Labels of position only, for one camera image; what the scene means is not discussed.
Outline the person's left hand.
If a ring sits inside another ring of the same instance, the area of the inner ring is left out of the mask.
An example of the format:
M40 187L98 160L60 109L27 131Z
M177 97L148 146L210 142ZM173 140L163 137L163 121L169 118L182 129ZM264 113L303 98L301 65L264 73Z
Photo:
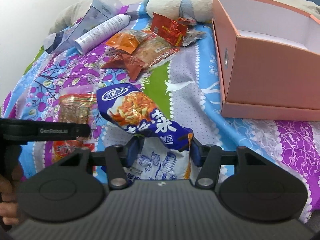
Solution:
M21 221L21 212L17 203L17 189L23 177L20 163L13 169L11 176L12 181L1 176L1 222L7 226L16 226Z

